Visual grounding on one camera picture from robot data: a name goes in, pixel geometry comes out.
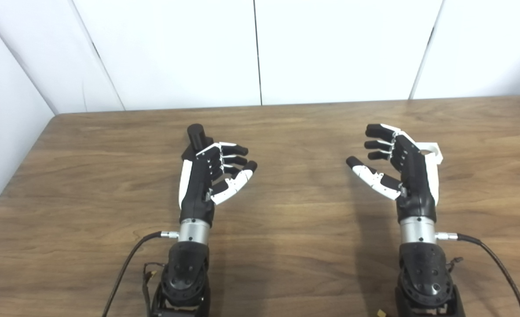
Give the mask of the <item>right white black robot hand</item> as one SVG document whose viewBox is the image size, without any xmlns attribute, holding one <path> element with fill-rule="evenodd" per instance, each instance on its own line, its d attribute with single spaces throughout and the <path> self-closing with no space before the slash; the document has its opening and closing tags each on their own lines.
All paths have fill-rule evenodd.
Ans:
<svg viewBox="0 0 520 317">
<path fill-rule="evenodd" d="M 355 156 L 346 164 L 374 191 L 394 200 L 398 221 L 406 218 L 428 218 L 437 221 L 439 200 L 438 165 L 443 155 L 437 143 L 415 142 L 405 131 L 386 124 L 368 124 L 364 143 L 369 160 L 388 161 L 399 179 L 365 165 Z"/>
</svg>

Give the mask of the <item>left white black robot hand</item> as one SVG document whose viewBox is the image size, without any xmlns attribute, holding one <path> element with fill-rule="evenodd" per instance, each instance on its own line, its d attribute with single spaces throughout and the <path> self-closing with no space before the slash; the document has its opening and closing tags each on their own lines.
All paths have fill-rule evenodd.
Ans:
<svg viewBox="0 0 520 317">
<path fill-rule="evenodd" d="M 212 142 L 198 151 L 188 146 L 182 154 L 179 220 L 195 219 L 212 227 L 216 206 L 236 195 L 258 168 L 247 154 L 246 147 L 235 143 Z"/>
</svg>

